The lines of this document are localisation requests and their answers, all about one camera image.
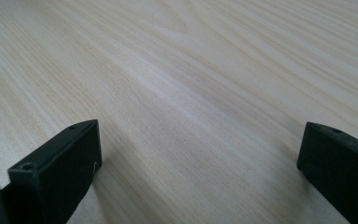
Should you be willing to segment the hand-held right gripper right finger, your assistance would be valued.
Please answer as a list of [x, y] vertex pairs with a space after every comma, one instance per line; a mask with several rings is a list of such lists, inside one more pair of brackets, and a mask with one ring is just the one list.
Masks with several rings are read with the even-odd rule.
[[358, 224], [358, 139], [306, 124], [296, 167], [351, 224]]

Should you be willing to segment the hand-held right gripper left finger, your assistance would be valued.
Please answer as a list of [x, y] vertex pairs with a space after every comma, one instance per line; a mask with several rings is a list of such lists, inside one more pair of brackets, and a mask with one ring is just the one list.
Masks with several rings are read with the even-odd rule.
[[102, 166], [99, 123], [74, 124], [7, 172], [3, 197], [12, 224], [65, 224]]

